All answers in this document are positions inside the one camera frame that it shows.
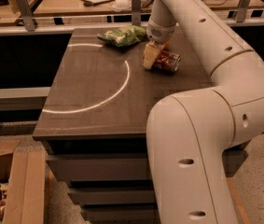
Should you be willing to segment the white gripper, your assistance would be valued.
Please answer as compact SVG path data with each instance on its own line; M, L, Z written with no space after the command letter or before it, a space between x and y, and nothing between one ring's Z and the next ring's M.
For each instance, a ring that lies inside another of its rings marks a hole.
M150 41L154 42L146 44L143 61L143 67L145 69L150 70L160 52L169 47L169 40L174 33L175 27L176 21L172 21L169 25L164 25L155 22L152 18L149 19L146 27L146 35Z

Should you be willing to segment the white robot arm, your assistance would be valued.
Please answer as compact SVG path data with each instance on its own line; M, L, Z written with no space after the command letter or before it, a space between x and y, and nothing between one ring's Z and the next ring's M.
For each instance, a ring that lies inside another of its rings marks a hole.
M264 62L201 0L155 0L158 43L180 27L212 86L152 108L146 144L161 224L238 224L222 154L264 132Z

